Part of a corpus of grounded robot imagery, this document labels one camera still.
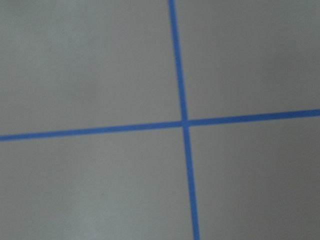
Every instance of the horizontal tape line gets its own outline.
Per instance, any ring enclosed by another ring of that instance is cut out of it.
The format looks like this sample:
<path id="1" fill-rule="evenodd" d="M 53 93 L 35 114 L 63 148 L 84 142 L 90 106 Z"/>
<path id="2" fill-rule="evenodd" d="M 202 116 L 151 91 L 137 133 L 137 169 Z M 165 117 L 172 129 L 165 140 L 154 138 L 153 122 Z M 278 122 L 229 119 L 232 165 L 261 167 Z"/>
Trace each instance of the horizontal tape line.
<path id="1" fill-rule="evenodd" d="M 0 136 L 0 142 L 27 140 L 27 139 L 69 137 L 69 136 L 79 136 L 79 135 L 120 133 L 120 132 L 132 132 L 132 131 L 143 131 L 143 130 L 156 130 L 156 129 L 169 129 L 169 128 L 178 128 L 181 126 L 182 126 L 181 121 L 168 121 L 168 122 L 145 123 L 145 124 L 124 125 L 124 126 L 108 126 L 108 127 L 96 127 L 96 128 L 85 128 L 85 129 L 22 133 L 22 134 L 12 134 L 12 135 L 2 135 Z"/>
<path id="2" fill-rule="evenodd" d="M 287 112 L 265 113 L 265 114 L 255 114 L 255 115 L 195 119 L 195 120 L 189 120 L 188 125 L 190 127 L 195 127 L 195 126 L 205 126 L 205 125 L 220 125 L 220 124 L 258 122 L 258 121 L 270 121 L 270 120 L 281 120 L 281 119 L 309 118 L 309 117 L 319 117 L 319 116 L 320 116 L 320 109 L 314 109 L 314 110 L 287 111 Z M 156 129 L 169 129 L 169 128 L 179 128 L 182 126 L 183 126 L 183 123 L 181 121 L 168 121 L 168 122 L 133 124 L 133 125 L 124 125 L 124 126 L 107 126 L 107 127 L 72 129 L 72 130 L 21 133 L 21 134 L 11 134 L 11 135 L 0 135 L 0 142 L 27 140 L 27 139 L 58 138 L 58 137 L 78 136 L 78 135 L 120 133 L 120 132 L 132 132 L 132 131 L 143 131 L 143 130 L 156 130 Z"/>
<path id="3" fill-rule="evenodd" d="M 320 109 L 189 120 L 189 126 L 233 124 L 320 116 Z"/>

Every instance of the gray tile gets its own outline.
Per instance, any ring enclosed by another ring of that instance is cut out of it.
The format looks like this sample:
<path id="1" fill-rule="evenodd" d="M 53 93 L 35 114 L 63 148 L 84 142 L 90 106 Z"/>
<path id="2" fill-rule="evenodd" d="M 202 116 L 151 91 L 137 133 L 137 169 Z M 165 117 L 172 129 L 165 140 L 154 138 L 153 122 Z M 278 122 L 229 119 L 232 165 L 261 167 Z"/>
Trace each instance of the gray tile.
<path id="1" fill-rule="evenodd" d="M 0 142 L 0 152 L 0 239 L 193 239 L 180 129 Z"/>
<path id="2" fill-rule="evenodd" d="M 202 240 L 320 239 L 320 118 L 191 129 Z"/>
<path id="3" fill-rule="evenodd" d="M 0 2 L 0 134 L 180 119 L 166 1 Z"/>
<path id="4" fill-rule="evenodd" d="M 320 1 L 177 0 L 192 119 L 318 109 Z"/>

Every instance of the blue painter's tape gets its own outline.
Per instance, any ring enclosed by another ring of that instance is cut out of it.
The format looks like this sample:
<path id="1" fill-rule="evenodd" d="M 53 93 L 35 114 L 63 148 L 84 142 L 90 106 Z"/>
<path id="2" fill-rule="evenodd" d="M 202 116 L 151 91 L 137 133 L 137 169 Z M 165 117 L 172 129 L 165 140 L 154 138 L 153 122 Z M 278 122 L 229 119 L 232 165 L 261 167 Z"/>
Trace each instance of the blue painter's tape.
<path id="1" fill-rule="evenodd" d="M 169 7 L 169 15 L 170 15 L 170 23 L 171 23 L 171 31 L 172 31 L 172 43 L 173 43 L 173 51 L 174 51 L 174 58 L 175 58 L 176 78 L 177 78 L 179 100 L 180 100 L 180 111 L 181 111 L 185 161 L 186 161 L 187 178 L 188 178 L 193 239 L 200 240 L 198 213 L 197 213 L 196 187 L 195 187 L 193 160 L 192 160 L 192 151 L 191 151 L 191 142 L 190 142 L 190 131 L 189 131 L 189 123 L 188 123 L 187 99 L 186 99 L 186 92 L 185 92 L 183 64 L 182 64 L 181 51 L 180 51 L 179 30 L 178 30 L 175 0 L 168 0 L 168 7 Z"/>
<path id="2" fill-rule="evenodd" d="M 184 149 L 185 149 L 186 173 L 187 173 L 188 187 L 189 187 L 189 199 L 190 199 L 190 208 L 191 208 L 193 238 L 194 240 L 200 240 L 197 198 L 196 198 L 196 184 L 195 184 L 192 149 L 191 149 L 191 142 L 190 142 L 190 131 L 187 126 L 183 127 L 183 140 L 184 140 Z"/>
<path id="3" fill-rule="evenodd" d="M 270 121 L 270 120 L 280 120 L 280 119 L 309 118 L 309 117 L 318 117 L 318 116 L 320 116 L 320 109 L 196 119 L 196 120 L 189 120 L 188 123 L 190 126 L 204 126 L 204 125 Z"/>
<path id="4" fill-rule="evenodd" d="M 134 124 L 124 126 L 108 126 L 96 127 L 85 129 L 61 130 L 61 131 L 47 131 L 47 132 L 34 132 L 22 133 L 13 135 L 0 135 L 0 142 L 27 140 L 27 139 L 43 139 L 43 138 L 57 138 L 57 137 L 70 137 L 79 135 L 93 135 L 93 134 L 107 134 L 107 133 L 120 133 L 142 130 L 156 130 L 178 128 L 182 126 L 181 121 L 168 121 L 146 124 Z"/>
<path id="5" fill-rule="evenodd" d="M 179 91 L 179 100 L 180 100 L 180 110 L 182 121 L 188 120 L 188 110 L 187 110 L 187 100 L 185 92 L 185 82 L 184 82 L 184 71 L 180 51 L 179 43 L 179 31 L 176 15 L 176 6 L 174 0 L 168 0 L 169 5 L 169 14 L 170 14 L 170 23 L 171 23 L 171 33 L 172 33 L 172 43 L 176 67 L 176 78 Z"/>

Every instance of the vertical tape line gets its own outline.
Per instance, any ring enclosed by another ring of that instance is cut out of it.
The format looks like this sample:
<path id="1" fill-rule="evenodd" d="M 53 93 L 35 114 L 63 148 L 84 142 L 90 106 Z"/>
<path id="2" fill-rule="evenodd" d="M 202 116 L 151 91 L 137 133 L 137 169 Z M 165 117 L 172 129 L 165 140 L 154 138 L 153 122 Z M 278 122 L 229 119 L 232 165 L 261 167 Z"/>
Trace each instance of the vertical tape line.
<path id="1" fill-rule="evenodd" d="M 174 58 L 175 58 L 176 77 L 177 77 L 179 100 L 180 100 L 181 122 L 182 122 L 182 130 L 183 130 L 186 171 L 187 171 L 188 188 L 189 188 L 189 200 L 190 200 L 190 208 L 191 208 L 190 210 L 191 210 L 191 218 L 192 218 L 191 220 L 192 220 L 193 239 L 200 240 L 196 187 L 195 187 L 188 111 L 187 111 L 187 100 L 186 100 L 186 93 L 185 93 L 183 64 L 182 64 L 181 50 L 180 50 L 180 44 L 179 44 L 179 31 L 178 31 L 178 21 L 177 21 L 175 0 L 168 0 L 168 7 L 169 7 L 169 15 L 170 15 L 170 23 L 171 23 L 171 31 L 172 31 L 172 42 L 173 42 L 173 51 L 174 51 Z"/>

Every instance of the gray surface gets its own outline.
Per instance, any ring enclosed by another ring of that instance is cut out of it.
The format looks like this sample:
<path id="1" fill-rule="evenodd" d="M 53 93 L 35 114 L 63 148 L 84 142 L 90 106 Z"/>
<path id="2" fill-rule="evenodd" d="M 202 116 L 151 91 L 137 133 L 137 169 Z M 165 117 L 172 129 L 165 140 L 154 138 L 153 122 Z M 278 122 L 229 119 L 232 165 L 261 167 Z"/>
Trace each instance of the gray surface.
<path id="1" fill-rule="evenodd" d="M 192 119 L 318 109 L 320 1 L 177 0 Z"/>
<path id="2" fill-rule="evenodd" d="M 0 143 L 0 239 L 192 240 L 180 129 Z"/>
<path id="3" fill-rule="evenodd" d="M 0 1 L 1 134 L 180 119 L 166 1 Z"/>
<path id="4" fill-rule="evenodd" d="M 320 119 L 191 129 L 202 240 L 320 239 Z"/>

